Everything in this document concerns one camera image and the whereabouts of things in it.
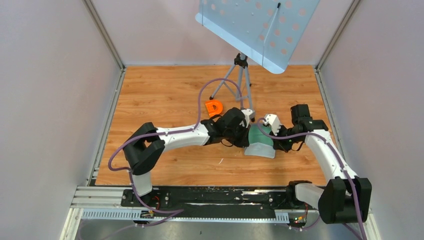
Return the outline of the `grey tripod stand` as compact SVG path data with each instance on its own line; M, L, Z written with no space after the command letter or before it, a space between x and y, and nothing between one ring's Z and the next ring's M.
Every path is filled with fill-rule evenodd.
M243 53L238 53L236 57L234 58L233 65L230 67L226 75L224 76L225 79L228 79L230 74L233 72L233 70L238 67L238 75L237 75L237 86L240 90L233 91L230 86L222 80L218 87L214 90L214 92L209 97L210 100L213 100L220 90L222 86L226 86L226 88L233 94L235 97L235 100L237 102L243 102L244 100L248 101L248 109L252 111L252 113L249 113L249 118L251 122L256 121L256 111L253 107L253 99L252 99L252 83L250 80L250 74L249 74L249 64L248 64L248 57Z

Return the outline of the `orange D-shaped toy block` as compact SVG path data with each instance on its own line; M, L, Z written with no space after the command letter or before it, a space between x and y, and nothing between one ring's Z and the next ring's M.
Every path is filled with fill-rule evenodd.
M204 105L209 117L220 115L224 109L222 102L216 99L208 100Z

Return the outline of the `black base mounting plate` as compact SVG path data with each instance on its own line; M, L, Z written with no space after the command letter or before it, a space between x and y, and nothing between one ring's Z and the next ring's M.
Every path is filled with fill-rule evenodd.
M174 220L275 220L277 214L307 216L315 208L293 202L285 186L155 186L137 197L132 189L121 194L122 207L140 209L139 217Z

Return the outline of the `light blue cleaning cloth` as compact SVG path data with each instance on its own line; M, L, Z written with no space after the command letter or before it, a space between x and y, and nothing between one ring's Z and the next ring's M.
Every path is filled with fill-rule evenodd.
M276 150L271 145L255 142L244 148L244 155L274 159Z

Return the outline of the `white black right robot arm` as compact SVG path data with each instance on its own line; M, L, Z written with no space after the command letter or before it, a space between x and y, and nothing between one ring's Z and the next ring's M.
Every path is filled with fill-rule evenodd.
M286 128L275 114L268 114L265 121L271 126L275 150L289 152L293 144L305 144L318 161L327 180L324 188L308 180L291 181L286 204L298 209L307 204L319 211L326 224L364 223L368 219L372 184L366 177L359 177L343 159L332 141L329 128L321 119L313 119L306 104L290 109L292 127Z

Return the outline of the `perforated light blue stand tray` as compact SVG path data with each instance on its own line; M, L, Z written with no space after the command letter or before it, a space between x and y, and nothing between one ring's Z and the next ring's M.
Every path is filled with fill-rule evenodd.
M272 74L289 65L318 0L200 0L195 20Z

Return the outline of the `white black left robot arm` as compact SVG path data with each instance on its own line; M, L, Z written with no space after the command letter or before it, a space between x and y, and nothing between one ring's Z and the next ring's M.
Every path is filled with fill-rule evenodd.
M223 141L227 141L231 147L247 147L250 122L254 114L251 109L233 107L223 115L215 115L189 126L161 128L155 127L152 122L144 123L123 148L136 190L133 197L135 202L142 207L152 203L151 170L163 153L190 146L219 144Z

